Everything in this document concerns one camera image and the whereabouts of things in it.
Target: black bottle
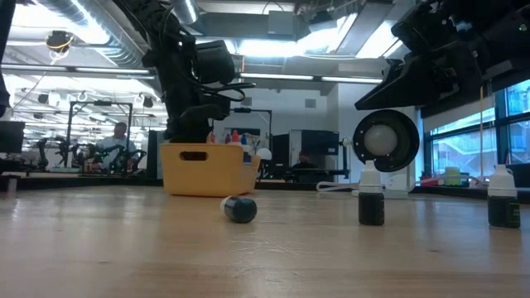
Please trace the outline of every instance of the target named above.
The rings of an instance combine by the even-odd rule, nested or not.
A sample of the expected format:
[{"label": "black bottle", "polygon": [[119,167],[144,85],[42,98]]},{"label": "black bottle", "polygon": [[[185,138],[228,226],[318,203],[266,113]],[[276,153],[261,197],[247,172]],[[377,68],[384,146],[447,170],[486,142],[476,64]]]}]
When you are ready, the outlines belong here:
[{"label": "black bottle", "polygon": [[221,202],[221,212],[238,224],[250,223],[258,213],[253,199],[231,195]]},{"label": "black bottle", "polygon": [[497,165],[489,178],[488,222],[501,228],[521,227],[517,189],[505,165]]},{"label": "black bottle", "polygon": [[366,161],[359,183],[359,223],[365,225],[384,224],[384,196],[381,175],[373,165]]}]

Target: person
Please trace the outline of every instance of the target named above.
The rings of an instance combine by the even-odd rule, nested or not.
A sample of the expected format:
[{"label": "person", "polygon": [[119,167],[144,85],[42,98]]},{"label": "person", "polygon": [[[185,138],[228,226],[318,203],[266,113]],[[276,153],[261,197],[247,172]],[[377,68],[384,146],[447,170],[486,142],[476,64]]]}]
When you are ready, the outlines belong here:
[{"label": "person", "polygon": [[309,162],[309,154],[307,152],[300,151],[300,154],[298,154],[298,163],[292,166],[292,169],[318,169],[318,166]]},{"label": "person", "polygon": [[[127,132],[127,124],[120,122],[114,126],[114,134],[111,137],[106,137],[99,141],[97,147],[101,149],[110,148],[112,146],[121,145],[127,150],[127,138],[125,136]],[[129,152],[136,150],[134,143],[129,140]],[[108,169],[110,163],[116,158],[119,153],[119,149],[111,151],[104,159],[103,163],[99,165],[102,169]],[[134,162],[134,156],[127,161],[127,167],[131,166]]]}]

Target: window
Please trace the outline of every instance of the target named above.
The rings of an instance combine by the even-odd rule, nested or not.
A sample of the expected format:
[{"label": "window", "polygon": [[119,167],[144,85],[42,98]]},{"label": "window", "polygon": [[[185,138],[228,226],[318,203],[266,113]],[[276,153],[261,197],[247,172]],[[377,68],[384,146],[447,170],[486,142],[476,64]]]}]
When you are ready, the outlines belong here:
[{"label": "window", "polygon": [[[491,175],[497,164],[497,137],[494,129],[484,130],[482,152],[484,175]],[[447,166],[455,166],[460,172],[480,176],[480,132],[434,140],[432,165],[438,175],[445,173]]]},{"label": "window", "polygon": [[530,122],[521,121],[509,126],[510,163],[530,163]]},{"label": "window", "polygon": [[530,112],[530,79],[506,88],[508,116]]},{"label": "window", "polygon": [[[488,108],[484,110],[484,112],[482,113],[482,122],[486,123],[486,122],[493,121],[493,120],[495,120],[495,109]],[[443,132],[450,132],[456,129],[470,127],[476,124],[480,124],[480,113],[476,113],[474,115],[468,116],[466,118],[462,118],[460,120],[454,121],[453,123],[449,123],[442,127],[434,129],[431,131],[431,135],[436,135],[438,133],[443,133]]]}]

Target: yellow plastic bin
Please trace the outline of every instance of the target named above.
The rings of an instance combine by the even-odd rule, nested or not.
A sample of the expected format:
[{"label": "yellow plastic bin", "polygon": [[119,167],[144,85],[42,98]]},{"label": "yellow plastic bin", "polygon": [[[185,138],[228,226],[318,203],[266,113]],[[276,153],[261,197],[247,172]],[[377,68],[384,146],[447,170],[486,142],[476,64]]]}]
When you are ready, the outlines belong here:
[{"label": "yellow plastic bin", "polygon": [[171,195],[223,197],[254,190],[259,157],[244,165],[243,148],[229,144],[161,145],[164,189]]}]

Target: wooden tabletop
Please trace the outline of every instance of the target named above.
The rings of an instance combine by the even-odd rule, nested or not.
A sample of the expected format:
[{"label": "wooden tabletop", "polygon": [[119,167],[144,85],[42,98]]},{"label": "wooden tabletop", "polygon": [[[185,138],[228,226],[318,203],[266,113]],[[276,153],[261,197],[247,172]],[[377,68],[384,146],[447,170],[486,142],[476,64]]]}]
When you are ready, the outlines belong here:
[{"label": "wooden tabletop", "polygon": [[159,187],[0,200],[0,297],[530,297],[530,208],[491,228],[485,201],[385,200],[358,224],[347,193],[257,191],[258,216]]}]

